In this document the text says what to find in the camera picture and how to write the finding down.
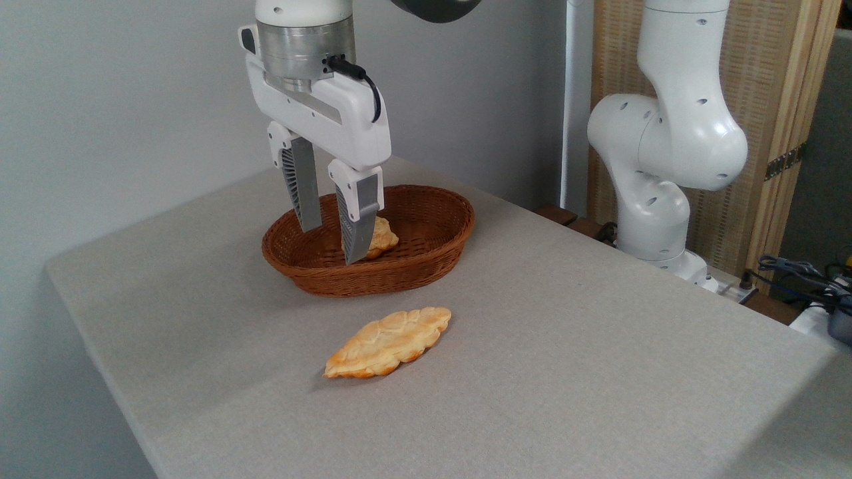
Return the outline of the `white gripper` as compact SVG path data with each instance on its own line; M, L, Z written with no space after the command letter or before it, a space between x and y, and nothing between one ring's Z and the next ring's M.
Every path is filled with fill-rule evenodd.
M245 58L255 101L274 120L267 128L273 164L285 178L301 229L322 225L314 144L335 157L328 173L335 183L345 263L364 259L377 213L385 207L379 166L391 156L387 113L372 121L373 91L364 82L335 74L314 82L309 92L280 91L267 83L259 57Z

